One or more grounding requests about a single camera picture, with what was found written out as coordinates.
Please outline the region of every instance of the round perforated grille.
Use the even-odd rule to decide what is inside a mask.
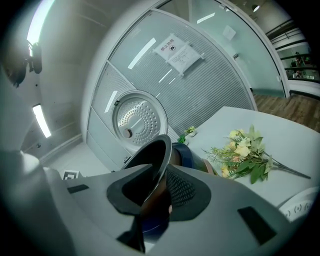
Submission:
[[[154,136],[167,134],[168,120],[160,102],[145,91],[128,91],[116,101],[112,124],[124,146],[135,152]]]

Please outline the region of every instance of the white wall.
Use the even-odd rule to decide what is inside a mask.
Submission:
[[[291,19],[289,14],[274,0],[267,0],[259,10],[256,11],[256,16],[257,20],[255,22],[265,33]]]
[[[110,173],[84,142],[58,153],[42,163],[63,175],[64,170],[80,171],[85,177]]]

